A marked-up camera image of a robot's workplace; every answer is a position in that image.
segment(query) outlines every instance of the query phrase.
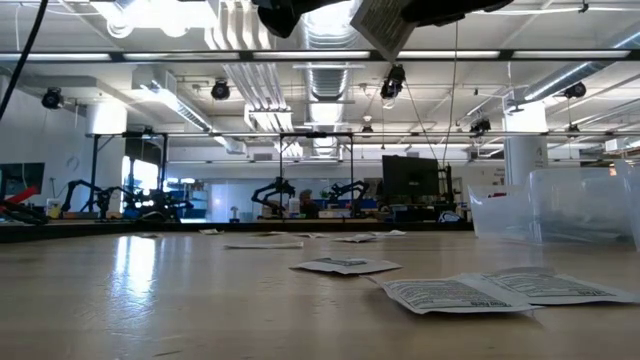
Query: black cable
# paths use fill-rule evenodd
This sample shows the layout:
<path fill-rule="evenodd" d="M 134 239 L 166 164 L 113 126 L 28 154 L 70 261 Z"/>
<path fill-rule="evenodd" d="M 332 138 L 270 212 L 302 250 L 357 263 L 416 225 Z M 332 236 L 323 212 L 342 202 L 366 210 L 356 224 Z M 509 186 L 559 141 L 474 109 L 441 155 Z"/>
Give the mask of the black cable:
<path fill-rule="evenodd" d="M 36 14 L 36 19 L 33 22 L 33 27 L 31 28 L 31 33 L 29 34 L 29 38 L 27 42 L 24 44 L 24 49 L 22 49 L 22 55 L 20 55 L 20 60 L 16 64 L 15 69 L 13 70 L 13 75 L 11 76 L 11 81 L 9 81 L 9 86 L 7 86 L 7 91 L 4 93 L 4 97 L 2 98 L 2 104 L 0 104 L 0 121 L 4 117 L 4 113 L 9 106 L 9 100 L 11 100 L 11 94 L 13 94 L 13 90 L 16 88 L 18 84 L 18 79 L 20 78 L 20 73 L 22 73 L 22 68 L 24 64 L 27 62 L 27 58 L 29 57 L 29 53 L 31 53 L 31 47 L 33 47 L 33 43 L 36 41 L 36 36 L 38 36 L 38 31 L 40 31 L 40 25 L 42 24 L 42 19 L 44 18 L 44 14 L 47 10 L 47 5 L 49 4 L 49 0 L 42 0 L 40 2 L 40 7 L 38 8 L 38 13 Z"/>

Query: ceiling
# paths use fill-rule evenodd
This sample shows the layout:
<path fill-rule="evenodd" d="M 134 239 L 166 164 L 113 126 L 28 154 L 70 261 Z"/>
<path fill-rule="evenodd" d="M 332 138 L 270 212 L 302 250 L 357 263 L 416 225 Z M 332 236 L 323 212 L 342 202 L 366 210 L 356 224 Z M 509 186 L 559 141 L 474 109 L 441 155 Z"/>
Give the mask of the ceiling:
<path fill-rule="evenodd" d="M 0 0 L 0 51 L 16 50 L 16 29 L 20 44 L 23 45 L 30 31 L 37 3 Z M 629 1 L 589 1 L 592 7 L 624 7 L 640 10 L 640 3 Z M 577 1 L 556 0 L 516 0 L 503 10 L 539 10 L 580 7 Z M 58 13 L 92 12 L 88 4 L 53 2 L 50 11 Z M 458 47 L 467 49 L 502 48 L 548 48 L 548 49 L 589 49 L 606 46 L 607 42 L 625 29 L 639 25 L 637 11 L 577 11 L 559 14 L 527 16 L 511 15 L 469 15 L 459 22 Z M 169 51 L 169 50 L 207 50 L 202 29 L 191 29 L 185 36 L 170 38 L 158 29 L 137 29 L 125 39 L 115 39 L 105 30 L 105 21 L 101 16 L 70 16 L 49 12 L 45 16 L 34 51 Z M 452 49 L 455 46 L 455 25 L 441 28 L 427 27 L 417 29 L 409 39 L 407 49 Z M 300 41 L 292 39 L 276 42 L 277 49 L 299 49 Z M 372 48 L 360 39 L 358 48 Z M 450 125 L 453 131 L 460 127 L 468 131 L 473 118 L 465 117 L 487 99 L 492 99 L 485 107 L 484 114 L 492 122 L 492 128 L 502 128 L 501 99 L 492 98 L 510 87 L 526 87 L 556 71 L 567 63 L 563 62 L 452 62 L 407 63 L 407 83 L 411 93 L 405 89 L 396 100 L 392 109 L 382 108 L 377 96 L 381 81 L 389 70 L 389 64 L 366 63 L 364 69 L 353 70 L 346 105 L 343 129 L 358 131 L 363 116 L 373 117 L 376 132 L 418 130 L 420 119 L 427 129 L 446 131 Z M 131 99 L 136 107 L 133 123 L 153 123 L 160 125 L 178 125 L 183 120 L 167 112 L 159 104 L 142 100 L 140 91 L 132 89 L 132 73 L 139 66 L 130 64 L 69 64 L 44 65 L 28 64 L 25 77 L 39 76 L 92 76 L 118 90 Z M 244 116 L 244 99 L 233 84 L 232 95 L 227 101 L 213 101 L 209 92 L 216 78 L 226 77 L 221 64 L 168 63 L 154 65 L 155 70 L 168 70 L 178 82 L 180 96 L 188 99 L 198 110 L 208 116 L 216 129 L 222 131 L 247 131 Z M 287 101 L 293 111 L 293 124 L 303 125 L 307 117 L 307 91 L 304 71 L 293 69 L 291 64 L 279 63 L 277 73 Z M 562 128 L 569 119 L 581 119 L 594 114 L 606 114 L 610 109 L 640 98 L 640 80 L 631 81 L 624 86 L 604 91 L 608 87 L 640 74 L 640 62 L 619 62 L 584 83 L 590 101 L 567 111 L 567 103 L 562 98 L 548 99 L 547 122 L 550 129 Z M 95 94 L 86 99 L 79 97 L 80 103 L 96 101 Z M 624 112 L 604 121 L 585 125 L 588 130 L 606 130 L 625 124 L 639 122 L 638 111 Z M 633 129 L 630 125 L 625 130 Z M 451 139 L 452 142 L 468 141 L 464 138 Z M 212 142 L 193 141 L 194 146 L 213 146 Z"/>

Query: monitor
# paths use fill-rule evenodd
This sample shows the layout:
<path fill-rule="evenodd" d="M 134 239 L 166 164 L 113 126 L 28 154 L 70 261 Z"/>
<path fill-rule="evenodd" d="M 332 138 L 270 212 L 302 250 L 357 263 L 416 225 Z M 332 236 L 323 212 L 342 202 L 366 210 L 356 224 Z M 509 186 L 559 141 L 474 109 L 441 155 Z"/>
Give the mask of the monitor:
<path fill-rule="evenodd" d="M 0 164 L 0 171 L 5 182 L 1 184 L 6 189 L 5 196 L 20 194 L 31 186 L 38 188 L 36 194 L 42 192 L 44 163 Z"/>
<path fill-rule="evenodd" d="M 438 160 L 383 156 L 385 195 L 440 195 Z"/>

